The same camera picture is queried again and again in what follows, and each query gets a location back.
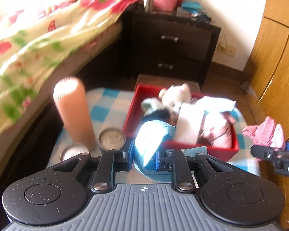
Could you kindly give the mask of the pink knitted cloth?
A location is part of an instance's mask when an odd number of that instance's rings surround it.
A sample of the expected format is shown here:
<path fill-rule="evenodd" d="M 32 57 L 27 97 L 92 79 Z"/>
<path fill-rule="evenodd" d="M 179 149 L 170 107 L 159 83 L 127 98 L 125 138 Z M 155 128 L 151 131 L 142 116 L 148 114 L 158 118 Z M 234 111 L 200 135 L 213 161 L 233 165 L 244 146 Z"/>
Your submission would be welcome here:
<path fill-rule="evenodd" d="M 250 138 L 258 146 L 269 146 L 282 150 L 286 148 L 281 124 L 276 124 L 274 119 L 269 116 L 260 125 L 246 126 L 242 130 L 242 135 Z"/>

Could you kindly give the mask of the striped knitted sock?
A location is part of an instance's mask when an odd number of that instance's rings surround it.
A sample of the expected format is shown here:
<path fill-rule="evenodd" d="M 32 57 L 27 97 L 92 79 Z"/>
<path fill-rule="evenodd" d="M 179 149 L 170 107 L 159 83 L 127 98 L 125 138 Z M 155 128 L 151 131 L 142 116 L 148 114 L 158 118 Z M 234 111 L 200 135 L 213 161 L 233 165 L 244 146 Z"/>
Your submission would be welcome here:
<path fill-rule="evenodd" d="M 164 121 L 168 124 L 176 126 L 176 120 L 172 117 L 172 115 L 167 109 L 156 110 L 151 114 L 144 115 L 141 119 L 141 122 L 145 123 L 147 121 L 155 121 L 155 120 Z"/>

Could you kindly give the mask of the purple knitted cloth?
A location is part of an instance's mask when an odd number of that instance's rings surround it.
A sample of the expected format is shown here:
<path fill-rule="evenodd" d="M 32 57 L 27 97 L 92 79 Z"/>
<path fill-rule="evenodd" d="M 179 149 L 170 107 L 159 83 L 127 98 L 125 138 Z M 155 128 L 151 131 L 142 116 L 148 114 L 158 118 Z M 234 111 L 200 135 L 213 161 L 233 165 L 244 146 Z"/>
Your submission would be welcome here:
<path fill-rule="evenodd" d="M 187 144 L 198 143 L 203 117 L 209 112 L 232 112 L 236 101 L 226 98 L 204 96 L 193 104 L 183 103 L 176 123 L 174 141 Z"/>

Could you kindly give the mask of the white teddy bear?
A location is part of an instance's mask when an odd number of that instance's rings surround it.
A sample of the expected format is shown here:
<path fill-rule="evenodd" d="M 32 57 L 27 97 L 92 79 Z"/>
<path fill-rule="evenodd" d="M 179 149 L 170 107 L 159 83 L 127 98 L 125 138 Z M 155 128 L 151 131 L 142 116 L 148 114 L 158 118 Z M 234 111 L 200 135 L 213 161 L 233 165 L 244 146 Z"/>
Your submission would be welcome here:
<path fill-rule="evenodd" d="M 177 114 L 183 103 L 190 103 L 192 94 L 188 84 L 171 85 L 168 89 L 159 92 L 159 100 L 167 107 L 170 114 Z"/>

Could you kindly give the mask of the pink pig plush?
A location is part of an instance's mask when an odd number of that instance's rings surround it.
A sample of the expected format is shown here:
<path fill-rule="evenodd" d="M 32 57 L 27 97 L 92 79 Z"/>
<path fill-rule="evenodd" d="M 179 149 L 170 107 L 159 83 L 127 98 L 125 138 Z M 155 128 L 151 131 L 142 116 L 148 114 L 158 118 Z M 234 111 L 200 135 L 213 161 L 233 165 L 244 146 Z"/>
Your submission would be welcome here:
<path fill-rule="evenodd" d="M 236 120 L 229 112 L 209 112 L 202 120 L 197 142 L 220 149 L 232 146 L 231 126 Z"/>

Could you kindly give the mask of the white green terry towel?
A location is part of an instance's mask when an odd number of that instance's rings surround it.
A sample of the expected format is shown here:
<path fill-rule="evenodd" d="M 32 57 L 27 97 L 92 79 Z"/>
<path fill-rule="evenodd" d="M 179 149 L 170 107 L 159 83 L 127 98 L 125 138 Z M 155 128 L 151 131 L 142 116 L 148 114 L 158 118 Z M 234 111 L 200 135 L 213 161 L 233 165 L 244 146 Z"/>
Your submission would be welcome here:
<path fill-rule="evenodd" d="M 150 115 L 158 110 L 164 110 L 166 107 L 158 98 L 146 98 L 140 104 L 144 116 Z"/>

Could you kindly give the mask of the dark green drink can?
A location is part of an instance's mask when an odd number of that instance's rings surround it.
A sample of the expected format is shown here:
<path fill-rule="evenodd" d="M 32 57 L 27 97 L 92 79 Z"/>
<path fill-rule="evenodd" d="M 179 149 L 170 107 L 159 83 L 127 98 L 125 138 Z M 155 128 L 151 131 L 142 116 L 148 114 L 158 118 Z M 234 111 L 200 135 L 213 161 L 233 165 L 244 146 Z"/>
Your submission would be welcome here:
<path fill-rule="evenodd" d="M 126 135 L 118 128 L 106 128 L 98 136 L 98 146 L 103 151 L 119 150 L 126 142 Z"/>

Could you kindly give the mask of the blue drink can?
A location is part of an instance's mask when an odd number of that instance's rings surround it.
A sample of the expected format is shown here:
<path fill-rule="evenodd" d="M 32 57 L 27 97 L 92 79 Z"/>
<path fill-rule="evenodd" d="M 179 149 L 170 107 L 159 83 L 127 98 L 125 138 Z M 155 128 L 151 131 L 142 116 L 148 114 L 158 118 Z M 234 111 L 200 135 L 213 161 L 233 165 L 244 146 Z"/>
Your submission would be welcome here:
<path fill-rule="evenodd" d="M 86 146 L 84 146 L 81 143 L 73 143 L 72 145 L 69 145 L 61 152 L 60 162 L 68 160 L 81 153 L 89 153 L 89 150 L 87 149 Z"/>

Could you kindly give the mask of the blue white checkered tablecloth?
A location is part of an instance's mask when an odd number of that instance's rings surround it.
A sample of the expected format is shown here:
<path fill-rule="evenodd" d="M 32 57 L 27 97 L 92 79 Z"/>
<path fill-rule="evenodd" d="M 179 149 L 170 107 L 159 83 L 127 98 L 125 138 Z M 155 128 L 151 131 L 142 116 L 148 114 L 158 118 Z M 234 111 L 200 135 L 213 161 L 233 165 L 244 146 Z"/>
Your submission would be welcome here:
<path fill-rule="evenodd" d="M 134 93 L 131 91 L 97 88 L 87 92 L 87 106 L 91 115 L 91 121 L 95 136 L 105 128 L 115 127 L 122 129 L 128 113 Z M 250 148 L 252 141 L 242 135 L 242 129 L 247 126 L 239 109 L 235 108 L 231 115 L 235 118 L 234 130 L 239 142 L 240 150 L 228 163 L 248 171 L 257 176 L 261 175 L 258 161 L 252 157 Z M 61 131 L 54 145 L 47 166 L 53 166 L 60 162 L 60 154 L 66 147 L 72 144 L 72 140 L 65 129 Z M 155 180 L 145 177 L 135 167 L 129 172 L 116 174 L 117 183 L 126 184 L 155 184 Z"/>

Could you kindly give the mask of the red cardboard box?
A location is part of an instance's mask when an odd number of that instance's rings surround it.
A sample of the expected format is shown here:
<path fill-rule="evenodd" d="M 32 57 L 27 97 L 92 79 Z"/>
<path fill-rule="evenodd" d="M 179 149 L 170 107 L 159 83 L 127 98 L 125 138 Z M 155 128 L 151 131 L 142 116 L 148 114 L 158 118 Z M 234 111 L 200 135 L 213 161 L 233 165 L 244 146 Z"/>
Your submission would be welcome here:
<path fill-rule="evenodd" d="M 162 87 L 156 85 L 147 85 L 147 84 L 138 84 L 134 91 L 134 96 L 129 107 L 125 123 L 123 126 L 123 132 L 129 138 L 135 138 L 138 134 L 139 127 L 142 122 L 142 110 L 140 107 L 141 102 L 146 98 L 155 98 L 158 96 Z M 240 151 L 239 142 L 236 137 L 234 126 L 231 126 L 231 137 L 232 137 L 232 146 L 227 149 L 222 149 L 217 146 L 206 145 L 207 153 L 216 157 L 222 161 L 229 161 L 236 153 Z M 196 144 L 187 144 L 182 142 L 176 142 L 174 140 L 165 141 L 162 144 L 164 149 L 191 149 L 195 147 L 202 146 L 199 143 Z"/>

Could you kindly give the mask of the wooden wardrobe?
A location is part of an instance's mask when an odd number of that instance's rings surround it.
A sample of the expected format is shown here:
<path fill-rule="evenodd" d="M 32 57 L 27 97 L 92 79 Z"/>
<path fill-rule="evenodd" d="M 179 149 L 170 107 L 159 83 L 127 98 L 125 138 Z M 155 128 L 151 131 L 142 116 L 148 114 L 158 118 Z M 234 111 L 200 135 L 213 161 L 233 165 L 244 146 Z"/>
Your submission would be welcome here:
<path fill-rule="evenodd" d="M 289 0 L 266 0 L 244 73 L 256 123 L 270 116 L 289 140 Z"/>

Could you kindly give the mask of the small wooden stool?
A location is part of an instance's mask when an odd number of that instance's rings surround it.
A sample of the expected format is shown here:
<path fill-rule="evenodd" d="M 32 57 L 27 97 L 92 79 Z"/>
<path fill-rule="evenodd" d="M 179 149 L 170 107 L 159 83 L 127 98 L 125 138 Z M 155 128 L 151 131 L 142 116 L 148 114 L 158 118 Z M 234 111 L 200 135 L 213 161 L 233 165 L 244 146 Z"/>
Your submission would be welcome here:
<path fill-rule="evenodd" d="M 153 76 L 149 74 L 140 74 L 137 78 L 134 90 L 138 84 L 146 84 L 146 85 L 155 85 L 158 87 L 168 88 L 171 85 L 181 85 L 181 84 L 188 84 L 190 87 L 191 92 L 201 93 L 200 86 L 197 82 L 176 79 L 176 78 L 169 78 L 163 76 Z"/>

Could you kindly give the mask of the peach ribbed bottle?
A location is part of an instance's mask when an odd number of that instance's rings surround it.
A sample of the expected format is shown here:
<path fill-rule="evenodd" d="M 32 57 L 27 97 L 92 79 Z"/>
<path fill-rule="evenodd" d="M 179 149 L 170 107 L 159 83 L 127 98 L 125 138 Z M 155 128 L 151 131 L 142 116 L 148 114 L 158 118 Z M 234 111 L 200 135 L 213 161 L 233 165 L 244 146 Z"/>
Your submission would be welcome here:
<path fill-rule="evenodd" d="M 53 100 L 72 141 L 94 150 L 97 141 L 83 82 L 77 77 L 63 78 L 54 87 Z"/>

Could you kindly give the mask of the dark wooden nightstand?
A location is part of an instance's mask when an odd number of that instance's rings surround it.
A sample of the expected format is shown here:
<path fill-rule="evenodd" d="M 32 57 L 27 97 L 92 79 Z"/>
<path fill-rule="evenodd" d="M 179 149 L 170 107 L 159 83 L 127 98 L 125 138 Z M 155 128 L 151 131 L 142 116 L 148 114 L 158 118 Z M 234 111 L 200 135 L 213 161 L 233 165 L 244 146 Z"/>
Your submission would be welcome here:
<path fill-rule="evenodd" d="M 131 9 L 122 15 L 123 49 L 132 74 L 206 80 L 221 29 L 175 13 Z"/>

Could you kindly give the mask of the floral bed blanket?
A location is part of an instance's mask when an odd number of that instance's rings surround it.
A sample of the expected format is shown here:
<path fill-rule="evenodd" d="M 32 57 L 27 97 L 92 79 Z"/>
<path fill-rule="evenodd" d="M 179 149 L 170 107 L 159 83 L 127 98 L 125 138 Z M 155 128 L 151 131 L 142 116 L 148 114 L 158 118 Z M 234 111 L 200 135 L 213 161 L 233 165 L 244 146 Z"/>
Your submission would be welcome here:
<path fill-rule="evenodd" d="M 44 0 L 0 23 L 0 134 L 15 124 L 70 55 L 138 0 Z"/>

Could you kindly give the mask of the blue items on nightstand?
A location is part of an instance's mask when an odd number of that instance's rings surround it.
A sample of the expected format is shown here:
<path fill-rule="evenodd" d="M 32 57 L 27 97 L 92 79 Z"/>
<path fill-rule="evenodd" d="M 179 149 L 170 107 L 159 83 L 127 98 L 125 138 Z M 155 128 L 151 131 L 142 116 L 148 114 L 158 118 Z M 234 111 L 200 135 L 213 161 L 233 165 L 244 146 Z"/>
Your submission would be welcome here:
<path fill-rule="evenodd" d="M 176 15 L 191 18 L 202 23 L 211 23 L 211 17 L 198 2 L 183 1 L 176 10 Z"/>

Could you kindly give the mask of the wall power outlet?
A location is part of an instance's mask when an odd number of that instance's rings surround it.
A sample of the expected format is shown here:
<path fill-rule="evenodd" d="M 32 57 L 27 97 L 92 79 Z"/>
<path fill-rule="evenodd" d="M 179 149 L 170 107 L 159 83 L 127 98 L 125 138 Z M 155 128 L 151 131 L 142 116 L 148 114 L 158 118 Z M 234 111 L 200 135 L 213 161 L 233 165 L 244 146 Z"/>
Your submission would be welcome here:
<path fill-rule="evenodd" d="M 236 53 L 236 47 L 223 42 L 218 42 L 216 52 L 230 57 L 234 57 Z"/>

